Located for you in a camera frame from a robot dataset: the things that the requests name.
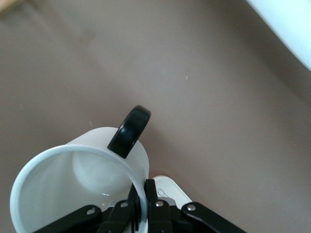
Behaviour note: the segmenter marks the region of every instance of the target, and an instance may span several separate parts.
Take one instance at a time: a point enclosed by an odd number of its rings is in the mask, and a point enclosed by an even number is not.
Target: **screw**
[[[93,207],[92,209],[89,209],[86,214],[87,215],[92,215],[93,213],[95,213],[95,208]]]
[[[121,203],[121,208],[124,208],[124,207],[127,207],[128,206],[128,203],[127,202],[123,202],[123,203]]]
[[[195,205],[188,205],[187,210],[189,211],[195,211]]]
[[[164,203],[163,203],[163,201],[161,201],[161,200],[158,200],[156,203],[155,203],[155,206],[156,207],[161,207],[161,206],[163,206],[164,205]]]

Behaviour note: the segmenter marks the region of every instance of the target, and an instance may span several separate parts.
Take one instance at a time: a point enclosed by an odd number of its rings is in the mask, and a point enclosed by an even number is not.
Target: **mug rim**
[[[11,189],[11,195],[10,195],[10,214],[11,214],[11,220],[13,223],[13,226],[17,233],[26,233],[26,230],[24,229],[23,225],[21,224],[21,218],[19,214],[19,196],[20,191],[22,189],[23,183],[30,174],[30,172],[41,162],[44,160],[56,156],[60,153],[64,152],[77,152],[77,151],[83,151],[83,152],[90,152],[94,154],[98,154],[101,156],[104,156],[105,158],[109,159],[110,161],[114,162],[115,164],[121,166],[124,168],[124,172],[126,175],[131,179],[139,200],[140,200],[140,207],[141,207],[141,222],[139,226],[139,233],[143,233],[146,227],[146,221],[147,221],[147,201],[146,201],[146,194],[144,191],[144,187],[142,186],[141,182],[139,181],[137,175],[132,170],[132,168],[126,163],[125,159],[118,156],[113,151],[110,151],[106,148],[98,148],[88,145],[82,145],[82,144],[65,144],[61,146],[56,146],[50,149],[47,149],[38,155],[36,155],[34,158],[32,158],[19,172],[17,175],[12,189]]]

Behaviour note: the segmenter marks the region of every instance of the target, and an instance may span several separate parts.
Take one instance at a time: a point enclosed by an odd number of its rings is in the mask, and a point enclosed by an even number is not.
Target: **black plastic part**
[[[134,217],[132,219],[132,221],[133,221],[133,223],[132,223],[132,226],[133,226],[132,232],[134,232],[134,229],[135,229],[135,231],[138,231],[139,230],[141,209],[140,209],[139,196],[138,196],[137,191],[136,191],[136,189],[135,189],[133,184],[131,186],[131,189],[130,189],[130,192],[128,194],[127,199],[134,203]]]
[[[195,210],[188,210],[189,205],[194,205]],[[208,233],[246,233],[228,220],[197,202],[185,204],[182,209],[182,216],[193,223],[197,229]]]
[[[177,206],[170,206],[171,222],[173,224],[174,233],[194,233],[195,228],[192,223],[184,220],[180,209]]]
[[[151,112],[148,109],[137,105],[120,125],[107,148],[126,158],[145,129],[150,116]]]
[[[86,232],[87,226],[99,223],[102,211],[95,205],[84,206],[34,233]]]
[[[128,200],[119,201],[112,209],[107,221],[104,221],[96,233],[122,233],[134,214],[134,204]]]
[[[145,193],[148,203],[157,200],[156,182],[153,179],[147,179],[145,181]]]
[[[102,212],[102,222],[108,220],[112,210],[113,210],[113,207],[109,207],[108,209]]]
[[[149,205],[148,233],[173,233],[170,206],[164,200],[154,200]]]

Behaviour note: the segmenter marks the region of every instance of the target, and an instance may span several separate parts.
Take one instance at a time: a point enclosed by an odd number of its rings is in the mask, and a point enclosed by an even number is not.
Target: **white mug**
[[[119,129],[94,129],[30,160],[11,191],[10,212],[16,232],[32,233],[85,205],[104,211],[112,201],[127,199],[132,183],[140,198],[140,228],[144,228],[147,205],[143,185],[149,161],[138,137],[149,118],[150,112],[138,105]]]

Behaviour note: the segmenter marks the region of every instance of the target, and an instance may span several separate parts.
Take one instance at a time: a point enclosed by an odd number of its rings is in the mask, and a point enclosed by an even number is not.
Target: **black mug handle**
[[[120,125],[107,148],[126,158],[145,129],[150,116],[151,112],[148,109],[137,105]]]

